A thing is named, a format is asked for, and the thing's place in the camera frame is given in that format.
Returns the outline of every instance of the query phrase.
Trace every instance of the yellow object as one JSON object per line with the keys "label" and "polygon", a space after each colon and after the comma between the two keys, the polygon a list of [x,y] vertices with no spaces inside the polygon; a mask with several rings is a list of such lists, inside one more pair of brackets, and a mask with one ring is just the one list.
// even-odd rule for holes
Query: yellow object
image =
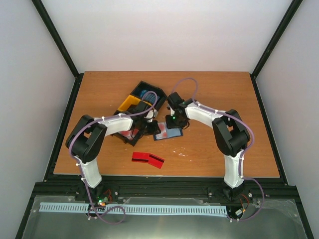
{"label": "yellow object", "polygon": [[128,108],[131,106],[131,105],[137,105],[139,102],[141,101],[141,99],[135,97],[135,96],[132,96],[132,95],[129,95],[125,100],[124,102],[118,107],[118,111],[127,111]]}

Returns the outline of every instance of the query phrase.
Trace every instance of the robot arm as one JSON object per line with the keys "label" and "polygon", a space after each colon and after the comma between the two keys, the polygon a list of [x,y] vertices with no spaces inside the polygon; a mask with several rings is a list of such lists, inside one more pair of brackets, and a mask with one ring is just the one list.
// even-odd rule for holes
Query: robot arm
{"label": "robot arm", "polygon": [[[192,99],[184,101],[176,92],[169,95],[167,101],[170,106],[170,115],[165,117],[167,128],[181,127],[185,129],[185,127],[189,126],[188,121],[190,119],[197,120],[213,128],[217,146],[225,158],[226,171],[224,180],[232,189],[240,186],[243,183],[243,179],[239,174],[239,157],[250,140],[246,128],[237,121],[223,114],[218,114],[218,112],[222,113],[222,111],[212,113],[200,108],[192,102]],[[235,110],[225,113],[240,119],[239,114]],[[72,147],[72,155],[78,159],[83,175],[91,188],[95,188],[102,180],[97,165],[97,155],[100,152],[104,137],[117,132],[139,128],[141,127],[140,119],[136,117],[131,118],[121,113],[113,118],[93,124],[75,140]],[[90,116],[83,116],[79,120],[66,141],[68,148],[75,135],[93,120],[94,118]]]}
{"label": "robot arm", "polygon": [[242,173],[239,175],[239,158],[247,147],[250,136],[244,126],[218,112],[240,119],[239,114],[235,110],[212,113],[200,108],[192,99],[184,101],[176,92],[169,95],[167,101],[170,106],[170,115],[165,118],[167,128],[188,127],[190,119],[213,128],[217,146],[225,158],[224,181],[232,189],[240,186],[244,180],[241,177]]}
{"label": "robot arm", "polygon": [[[72,133],[67,139],[67,147],[74,136],[85,125],[95,120],[94,118],[85,115],[83,116]],[[87,128],[86,133],[90,133],[89,137],[84,135],[84,132],[77,138],[73,147],[72,154],[78,159],[83,175],[91,188],[95,188],[102,180],[97,164],[97,155],[100,152],[104,137],[131,129],[134,120],[127,117],[125,114],[120,114],[111,119],[100,121]]]}

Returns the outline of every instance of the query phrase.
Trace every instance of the black bracket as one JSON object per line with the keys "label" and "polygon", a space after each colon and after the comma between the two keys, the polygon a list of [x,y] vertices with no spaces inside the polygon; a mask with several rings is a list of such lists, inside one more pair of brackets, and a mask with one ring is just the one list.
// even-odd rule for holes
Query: black bracket
{"label": "black bracket", "polygon": [[[239,114],[235,110],[226,112],[241,120]],[[250,135],[245,126],[226,116],[214,119],[212,122],[217,147],[225,155],[235,157],[237,153],[247,148]]]}
{"label": "black bracket", "polygon": [[[87,124],[92,122],[94,119],[88,115],[84,115],[80,118],[71,134],[66,140],[66,147],[69,148],[71,141],[74,136]],[[100,152],[107,127],[104,124],[95,123],[87,128],[80,136],[76,139],[72,147],[72,155],[77,155],[82,163],[91,162],[97,157]]]}
{"label": "black bracket", "polygon": [[[112,197],[112,202],[117,202],[119,200],[118,195],[120,188],[118,186],[105,183],[100,183],[96,188],[89,188],[93,202],[98,202],[100,199],[103,199],[105,197],[105,192],[108,189],[111,190],[110,196]],[[78,184],[78,187],[76,188],[75,200],[89,202],[89,198],[83,183]]]}
{"label": "black bracket", "polygon": [[189,119],[186,116],[185,108],[192,102],[192,99],[185,101],[177,92],[174,92],[168,96],[167,102],[175,111],[174,115],[165,116],[167,128],[186,129],[189,126]]}
{"label": "black bracket", "polygon": [[[130,114],[135,114],[135,113],[143,112],[149,107],[150,106],[147,103],[145,103],[144,101],[140,101],[136,107],[128,109],[127,112]],[[148,112],[139,116],[131,117],[133,120],[132,129],[138,129],[142,134],[141,136],[159,134],[160,127],[158,125],[158,121],[152,120],[152,122],[148,122],[148,120],[151,118],[146,119],[145,116],[147,114]]]}

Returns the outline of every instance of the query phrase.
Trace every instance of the black metal frame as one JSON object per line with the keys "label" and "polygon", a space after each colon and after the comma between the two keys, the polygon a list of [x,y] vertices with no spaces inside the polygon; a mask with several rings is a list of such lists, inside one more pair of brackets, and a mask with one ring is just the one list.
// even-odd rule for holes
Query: black metal frame
{"label": "black metal frame", "polygon": [[[47,26],[52,38],[58,46],[63,55],[67,65],[75,77],[74,86],[67,104],[63,120],[58,132],[58,136],[53,148],[53,152],[46,170],[44,181],[35,184],[30,201],[27,205],[25,214],[21,221],[16,239],[22,238],[23,231],[36,195],[73,195],[79,200],[88,200],[83,191],[83,183],[80,181],[78,175],[55,175],[53,170],[55,167],[58,154],[62,147],[63,139],[66,129],[71,117],[71,113],[76,101],[78,91],[83,78],[83,73],[79,74],[70,55],[68,54],[50,16],[48,15],[41,0],[32,0],[34,6],[39,12],[44,24]],[[261,56],[256,68],[251,74],[252,84],[261,110],[261,114],[266,126],[267,134],[270,144],[275,156],[276,164],[280,174],[280,178],[260,178],[265,194],[270,195],[271,198],[278,199],[294,199],[299,210],[306,234],[308,238],[314,238],[310,229],[304,208],[302,206],[297,188],[295,186],[288,186],[283,165],[281,163],[278,150],[274,141],[269,121],[267,119],[266,111],[258,90],[256,78],[260,73],[262,67],[265,65],[271,52],[284,33],[286,27],[300,6],[302,0],[292,0],[286,14],[280,22],[276,32],[271,38],[267,48]],[[217,189],[224,186],[222,178],[183,178],[183,177],[131,177],[131,176],[102,176],[102,182],[107,184],[112,192],[118,192],[118,195],[112,196],[113,199],[121,197],[186,197],[197,198],[211,203],[221,203],[222,205],[233,206],[236,203],[230,203],[223,198],[210,197],[209,192],[215,192]],[[254,197],[261,197],[259,187],[253,182],[245,182],[245,190],[251,192]]]}

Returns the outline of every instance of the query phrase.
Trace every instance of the black plastic part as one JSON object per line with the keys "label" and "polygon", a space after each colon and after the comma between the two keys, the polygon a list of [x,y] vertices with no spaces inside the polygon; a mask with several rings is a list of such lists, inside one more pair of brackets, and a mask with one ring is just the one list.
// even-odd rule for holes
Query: black plastic part
{"label": "black plastic part", "polygon": [[[235,110],[230,110],[226,113],[241,120],[238,112]],[[216,118],[212,122],[212,125],[217,147],[223,154],[235,157],[240,150],[247,148],[250,135],[245,126],[241,123],[226,116],[222,116]]]}
{"label": "black plastic part", "polygon": [[171,128],[185,128],[189,125],[189,119],[186,116],[185,108],[188,104],[185,103],[177,92],[170,94],[167,98],[169,106],[174,110],[174,115],[165,116],[166,127]]}
{"label": "black plastic part", "polygon": [[72,72],[72,74],[74,75],[74,77],[78,77],[79,76],[79,72],[76,69],[70,54],[68,53],[67,49],[65,48],[63,41],[58,33],[58,31],[56,30],[48,12],[46,11],[43,3],[41,0],[32,0],[36,10],[38,11],[40,17],[42,18],[46,28],[49,30],[55,44],[57,45],[57,47],[59,48],[66,64],[68,65],[68,67],[70,68],[70,71]]}
{"label": "black plastic part", "polygon": [[226,186],[223,188],[223,195],[227,201],[233,202],[237,200],[237,197],[244,191],[244,188],[244,183],[239,185],[237,188],[231,188],[229,186]]}
{"label": "black plastic part", "polygon": [[179,108],[179,104],[182,104],[184,102],[184,99],[182,99],[177,92],[173,92],[168,96],[167,102],[169,106],[175,111]]}
{"label": "black plastic part", "polygon": [[[66,140],[66,147],[69,148],[71,141],[75,135],[87,124],[91,123],[94,119],[88,115],[84,115],[80,118],[71,134]],[[91,162],[95,159],[102,147],[102,143],[105,137],[107,127],[104,124],[95,123],[82,132],[72,147],[72,154],[77,155],[82,163]]]}
{"label": "black plastic part", "polygon": [[[166,94],[164,93],[164,91],[161,88],[152,86],[144,81],[140,81],[139,84],[134,88],[134,90],[131,92],[132,96],[135,96],[139,99],[142,99],[141,92],[142,90],[147,90],[147,91],[154,91],[157,96],[158,96],[158,101],[154,106],[154,109],[156,109],[157,111],[160,110],[160,108],[162,107],[162,105],[164,104],[164,102],[167,99]],[[134,113],[138,113],[138,112],[142,112],[146,109],[148,109],[150,107],[150,105],[146,104],[143,101],[140,101],[138,103],[137,106],[135,105],[131,105],[128,109],[127,109],[127,113],[129,114],[134,114]],[[132,146],[135,146],[137,144],[137,142],[143,137],[143,135],[151,135],[151,134],[158,134],[160,133],[160,128],[158,125],[155,125],[155,123],[157,123],[156,120],[153,120],[152,123],[147,122],[148,119],[145,119],[144,117],[147,115],[148,113],[145,113],[143,115],[140,116],[136,116],[134,118],[132,118],[134,120],[132,128],[131,129],[138,129],[139,131],[137,132],[136,135],[134,135],[134,137],[132,137],[133,139],[130,140],[127,137],[121,135],[120,133],[115,133],[112,136],[116,136],[117,138],[121,139],[124,143],[128,143]]]}
{"label": "black plastic part", "polygon": [[[108,189],[111,191],[110,196],[112,197],[112,202],[116,202],[118,200],[116,192],[119,191],[119,187],[105,183],[100,183],[96,188],[89,188],[93,202],[97,203],[99,200],[105,198],[105,193]],[[86,189],[83,187],[83,183],[79,183],[77,186],[75,200],[89,202]]]}
{"label": "black plastic part", "polygon": [[140,81],[139,84],[135,87],[135,89],[131,92],[131,95],[139,99],[142,99],[142,97],[140,96],[142,90],[154,91],[157,94],[158,101],[156,102],[154,108],[157,111],[159,111],[167,99],[167,95],[165,94],[165,92],[161,88],[152,86],[151,84],[146,83],[144,81]]}
{"label": "black plastic part", "polygon": [[242,210],[242,207],[241,206],[227,206],[226,207],[227,214],[232,219],[240,219],[243,216],[243,213],[241,213],[240,215],[236,215],[236,212],[238,210]]}
{"label": "black plastic part", "polygon": [[155,134],[159,134],[160,131],[160,127],[159,127],[159,123],[157,120],[153,120],[152,122],[147,124],[147,127],[144,131],[144,135],[155,135]]}

